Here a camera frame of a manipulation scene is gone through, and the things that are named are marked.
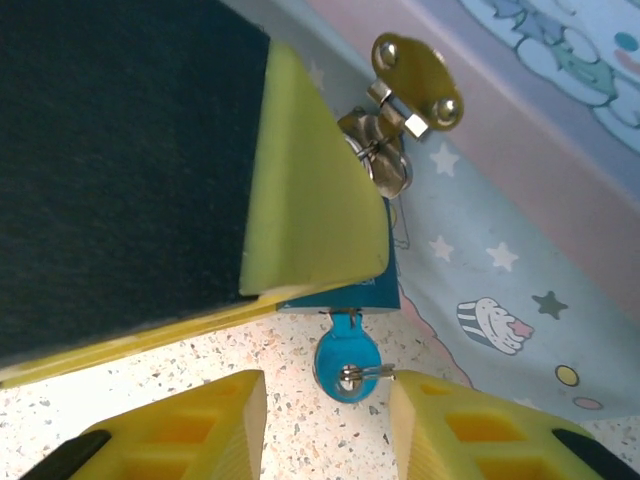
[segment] yellow foam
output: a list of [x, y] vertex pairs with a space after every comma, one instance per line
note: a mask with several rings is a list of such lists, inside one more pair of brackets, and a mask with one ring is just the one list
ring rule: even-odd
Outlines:
[[417, 372], [391, 387], [400, 480], [599, 480], [556, 439], [562, 418]]
[[378, 191], [304, 66], [271, 42], [240, 291], [309, 293], [384, 271]]
[[258, 480], [264, 374], [247, 370], [94, 425], [112, 438], [73, 480]]

